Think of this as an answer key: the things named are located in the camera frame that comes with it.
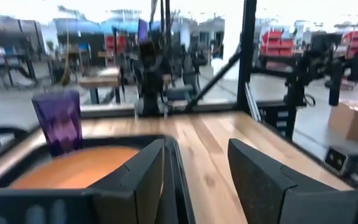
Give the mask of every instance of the cardboard box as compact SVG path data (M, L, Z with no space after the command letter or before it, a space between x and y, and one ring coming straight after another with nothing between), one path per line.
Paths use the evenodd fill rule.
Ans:
M358 141L358 101L342 100L332 107L328 126L343 138Z

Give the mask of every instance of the concrete floor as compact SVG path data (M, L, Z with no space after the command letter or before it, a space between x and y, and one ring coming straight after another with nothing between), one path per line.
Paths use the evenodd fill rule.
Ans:
M37 77L45 77L48 74L47 66L44 64L35 64ZM207 84L212 77L211 68L201 70L203 76L200 78L201 88ZM251 90L256 100L281 100L287 89L284 87L284 81L254 75L251 78ZM89 93L78 86L69 88L78 89L81 93L81 102L89 101ZM206 95L206 99L236 99L237 82L222 80L218 85ZM37 123L37 117L31 103L34 94L43 92L43 89L37 90L2 90L0 89L0 124L9 124L22 128L30 128ZM323 86L322 81L313 82L306 89L306 92L313 95L316 99L315 107L307 107L299 110L296 119L294 141L299 145L309 149L311 153L319 158L323 158L328 145L346 146L349 149L358 151L358 142L345 141L340 136L335 135L327 127L330 106L328 105L328 90ZM134 101L134 88L126 88L126 101ZM102 96L106 90L99 91ZM358 100L358 85L353 91L342 91L341 98Z

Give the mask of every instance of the workbench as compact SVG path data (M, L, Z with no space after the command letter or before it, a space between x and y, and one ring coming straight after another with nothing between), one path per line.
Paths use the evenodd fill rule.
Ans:
M89 89L92 104L100 104L98 88L113 87L116 97L116 103L121 103L119 87L121 85L121 75L116 67L104 68L98 70L90 77L80 78L78 84L82 88Z
M191 200L191 205L186 206L191 206L198 224L247 223L227 159L230 138L237 138L282 164L335 189L351 189L295 146L243 112L183 114L166 119L110 118L102 115L116 109L133 110L133 106L83 106L81 112L84 138L145 134L173 137L179 145L181 169L185 173ZM0 157L0 175L12 169L18 161L42 144L45 144L45 138L42 131L36 129Z

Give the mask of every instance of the orange plate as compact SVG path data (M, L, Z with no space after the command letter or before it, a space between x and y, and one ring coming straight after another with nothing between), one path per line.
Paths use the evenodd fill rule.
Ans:
M9 188L83 189L116 170L138 151L124 146L75 151L23 174Z

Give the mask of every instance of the purple cup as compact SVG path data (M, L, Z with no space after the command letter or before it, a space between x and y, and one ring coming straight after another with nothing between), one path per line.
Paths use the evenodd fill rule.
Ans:
M75 90L42 93L32 104L52 157L82 148L80 94Z

